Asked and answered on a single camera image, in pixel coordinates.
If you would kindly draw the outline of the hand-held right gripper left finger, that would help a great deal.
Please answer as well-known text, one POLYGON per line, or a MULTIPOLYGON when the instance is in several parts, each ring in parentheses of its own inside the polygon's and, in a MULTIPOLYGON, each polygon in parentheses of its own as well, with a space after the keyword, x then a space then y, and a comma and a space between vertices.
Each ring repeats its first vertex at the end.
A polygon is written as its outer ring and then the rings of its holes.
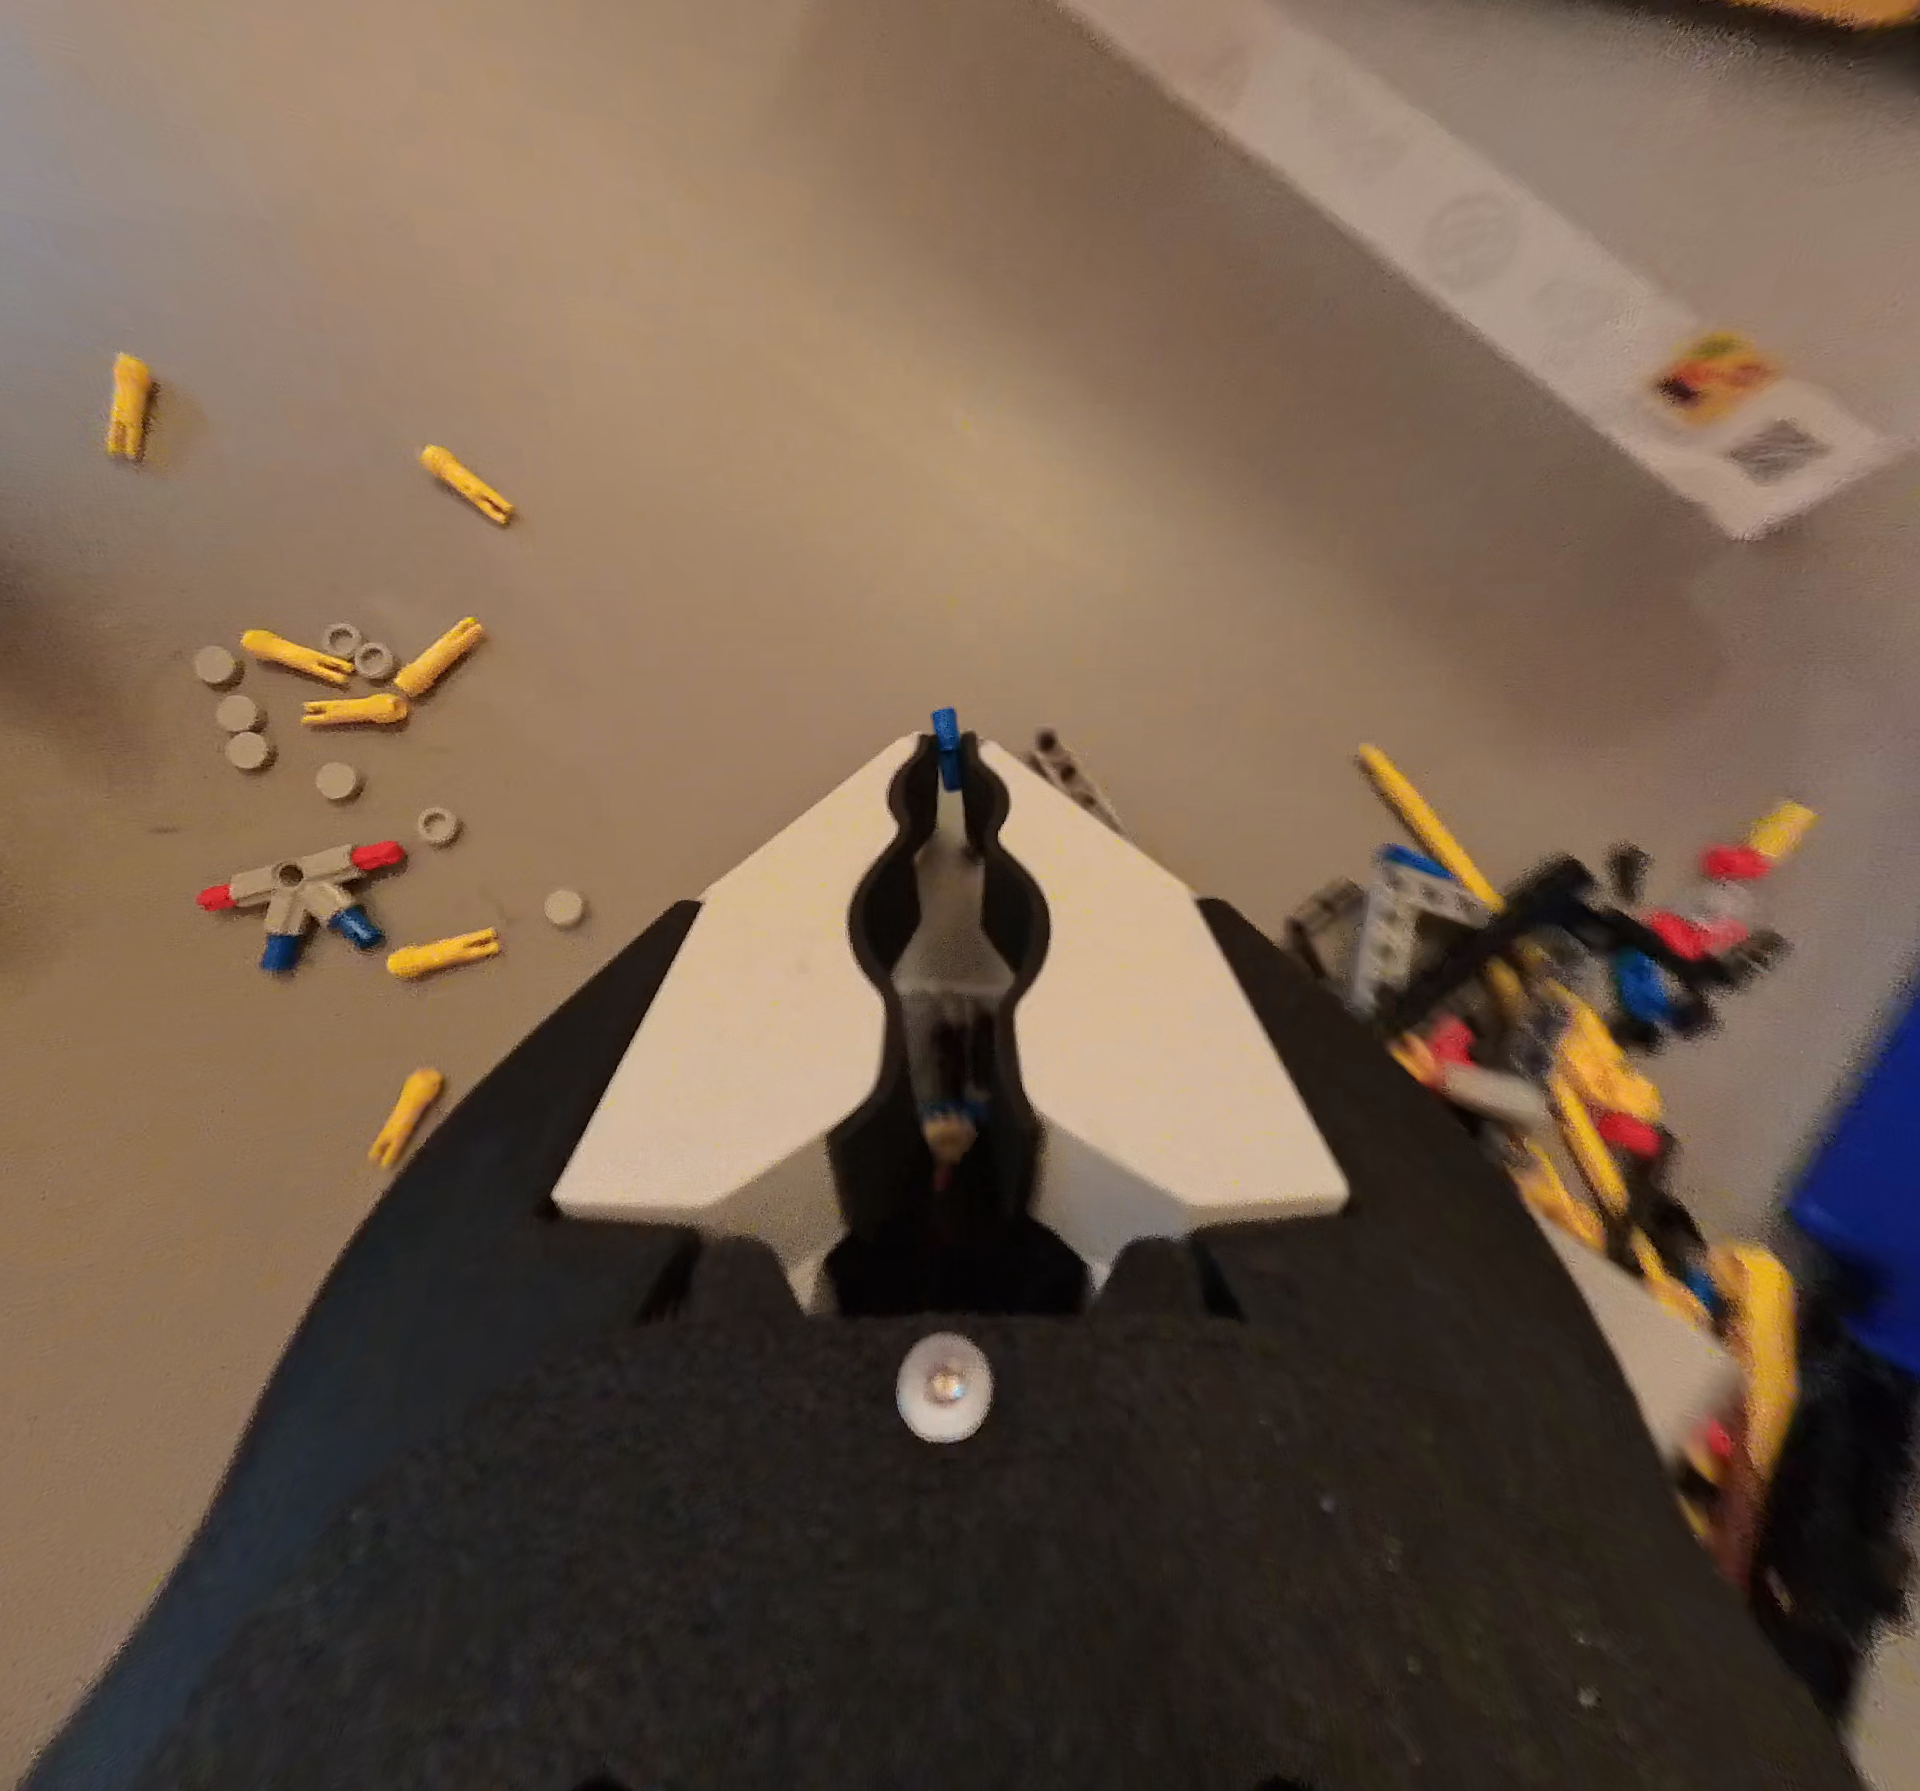
POLYGON ((567 1220, 753 1237, 803 1309, 848 1231, 829 1133, 877 1088, 884 998, 854 894, 893 847, 895 739, 702 893, 551 1204, 567 1220))

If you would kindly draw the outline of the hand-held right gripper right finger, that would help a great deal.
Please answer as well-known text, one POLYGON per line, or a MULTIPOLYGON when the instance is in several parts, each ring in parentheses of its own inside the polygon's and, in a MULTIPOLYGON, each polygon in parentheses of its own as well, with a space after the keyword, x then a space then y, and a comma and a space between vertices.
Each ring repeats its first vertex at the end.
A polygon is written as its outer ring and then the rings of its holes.
POLYGON ((1141 1239, 1331 1218, 1348 1179, 1240 989, 1192 890, 1010 749, 997 849, 1046 947, 1011 1005, 1042 1129, 1032 1214, 1095 1280, 1141 1239))

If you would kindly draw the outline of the grey toy angle connector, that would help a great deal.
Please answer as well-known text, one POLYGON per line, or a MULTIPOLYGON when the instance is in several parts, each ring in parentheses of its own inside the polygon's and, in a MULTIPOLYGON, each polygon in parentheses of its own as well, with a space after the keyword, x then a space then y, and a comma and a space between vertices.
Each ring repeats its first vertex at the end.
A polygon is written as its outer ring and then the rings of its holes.
POLYGON ((367 913, 358 890, 401 870, 411 860, 408 845, 337 845, 292 860, 275 860, 235 873, 195 894, 204 913, 263 916, 260 969, 284 977, 298 969, 316 932, 330 932, 367 955, 384 947, 388 936, 367 913))

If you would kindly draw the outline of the grey desk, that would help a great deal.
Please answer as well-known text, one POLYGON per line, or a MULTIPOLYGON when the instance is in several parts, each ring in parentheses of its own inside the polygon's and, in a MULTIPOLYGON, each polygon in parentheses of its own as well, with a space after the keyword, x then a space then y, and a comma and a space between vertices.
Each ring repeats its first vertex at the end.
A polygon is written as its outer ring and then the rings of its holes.
POLYGON ((2 0, 2 1787, 200 1521, 404 1075, 476 1089, 936 706, 1061 728, 1267 932, 1379 840, 1362 741, 1499 873, 1807 801, 1791 955, 1670 1083, 1694 1211, 1763 1223, 1918 940, 1915 601, 1910 482, 1724 544, 1042 0, 2 0), (462 615, 398 730, 305 730, 392 682, 236 645, 401 668, 462 615), (367 955, 270 977, 195 905, 377 841, 367 955))

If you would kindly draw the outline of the long dark grey beam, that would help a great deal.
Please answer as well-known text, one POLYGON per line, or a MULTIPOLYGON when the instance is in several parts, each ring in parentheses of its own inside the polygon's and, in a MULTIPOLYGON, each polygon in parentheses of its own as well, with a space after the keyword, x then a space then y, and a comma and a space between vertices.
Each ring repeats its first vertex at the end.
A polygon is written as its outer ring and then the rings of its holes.
POLYGON ((1053 792, 1067 796, 1079 812, 1089 815, 1114 837, 1125 837, 1117 812, 1095 778, 1082 767, 1077 752, 1053 728, 1040 728, 1029 749, 1029 769, 1040 774, 1053 792))

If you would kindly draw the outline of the pile of toy bricks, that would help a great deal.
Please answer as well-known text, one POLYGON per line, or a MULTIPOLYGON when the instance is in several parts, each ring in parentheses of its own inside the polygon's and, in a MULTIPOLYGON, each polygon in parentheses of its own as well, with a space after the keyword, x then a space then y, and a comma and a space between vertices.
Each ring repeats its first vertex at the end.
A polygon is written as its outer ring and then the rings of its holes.
POLYGON ((1722 1004, 1787 958, 1763 894, 1818 815, 1770 805, 1701 849, 1691 893, 1653 904, 1635 845, 1603 870, 1549 855, 1497 887, 1387 752, 1357 746, 1357 773, 1400 841, 1377 847, 1362 881, 1309 897, 1287 950, 1482 1132, 1538 1220, 1727 1354, 1734 1391, 1684 1422, 1676 1494, 1747 1592, 1801 1408, 1801 1291, 1775 1250, 1715 1239, 1680 1204, 1684 1142, 1651 1061, 1715 1035, 1722 1004))

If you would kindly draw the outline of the blue storage bin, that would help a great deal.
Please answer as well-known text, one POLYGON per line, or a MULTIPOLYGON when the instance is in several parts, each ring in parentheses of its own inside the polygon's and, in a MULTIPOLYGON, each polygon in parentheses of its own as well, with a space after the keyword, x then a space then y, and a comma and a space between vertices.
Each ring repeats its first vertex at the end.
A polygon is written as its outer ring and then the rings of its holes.
POLYGON ((1918 1377, 1918 983, 1789 1195, 1823 1256, 1844 1331, 1918 1377))

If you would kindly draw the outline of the white instruction booklet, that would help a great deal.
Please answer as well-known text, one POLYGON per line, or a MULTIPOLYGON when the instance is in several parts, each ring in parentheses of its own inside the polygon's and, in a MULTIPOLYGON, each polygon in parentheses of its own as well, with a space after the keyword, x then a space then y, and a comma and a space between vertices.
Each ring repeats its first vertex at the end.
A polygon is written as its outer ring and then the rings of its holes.
POLYGON ((1918 469, 1918 62, 1625 0, 1049 0, 1722 535, 1918 469))

